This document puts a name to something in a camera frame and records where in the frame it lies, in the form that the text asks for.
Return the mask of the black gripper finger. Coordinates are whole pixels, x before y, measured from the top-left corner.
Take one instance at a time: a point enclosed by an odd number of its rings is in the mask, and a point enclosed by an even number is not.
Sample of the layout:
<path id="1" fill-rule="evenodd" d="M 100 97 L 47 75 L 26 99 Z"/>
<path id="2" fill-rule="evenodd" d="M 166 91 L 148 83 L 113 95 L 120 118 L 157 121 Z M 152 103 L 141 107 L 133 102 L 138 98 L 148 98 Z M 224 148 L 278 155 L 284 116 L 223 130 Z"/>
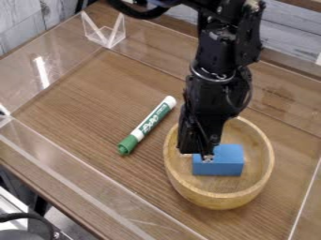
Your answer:
<path id="1" fill-rule="evenodd" d="M 187 106 L 181 108 L 179 122 L 179 144 L 177 147 L 183 154 L 196 154 L 200 152 L 197 143 L 197 125 Z"/>
<path id="2" fill-rule="evenodd" d="M 212 162 L 215 159 L 215 147 L 221 142 L 220 131 L 215 125 L 200 125 L 197 131 L 197 145 L 203 161 Z"/>

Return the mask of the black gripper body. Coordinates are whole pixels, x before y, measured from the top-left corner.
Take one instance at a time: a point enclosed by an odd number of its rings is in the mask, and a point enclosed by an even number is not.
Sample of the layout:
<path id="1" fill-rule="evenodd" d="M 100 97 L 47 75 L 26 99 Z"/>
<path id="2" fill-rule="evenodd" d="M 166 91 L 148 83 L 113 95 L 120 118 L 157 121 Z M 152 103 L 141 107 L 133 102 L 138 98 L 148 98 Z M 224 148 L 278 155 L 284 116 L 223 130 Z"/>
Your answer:
<path id="1" fill-rule="evenodd" d="M 215 125 L 223 137 L 227 122 L 244 111 L 252 100 L 251 69 L 239 67 L 228 73 L 216 74 L 193 62 L 184 97 L 184 106 L 196 125 Z"/>

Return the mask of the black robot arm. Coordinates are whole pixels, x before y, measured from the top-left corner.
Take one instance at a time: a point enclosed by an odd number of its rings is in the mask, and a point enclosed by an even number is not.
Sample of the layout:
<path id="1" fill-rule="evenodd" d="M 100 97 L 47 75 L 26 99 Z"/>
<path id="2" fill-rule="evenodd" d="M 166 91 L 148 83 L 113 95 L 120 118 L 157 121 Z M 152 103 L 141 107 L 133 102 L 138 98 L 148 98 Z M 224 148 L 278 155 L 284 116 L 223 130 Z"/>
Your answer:
<path id="1" fill-rule="evenodd" d="M 227 122 L 252 101 L 251 64 L 260 61 L 264 0 L 183 0 L 199 13 L 199 47 L 191 62 L 179 124 L 180 152 L 215 159 Z"/>

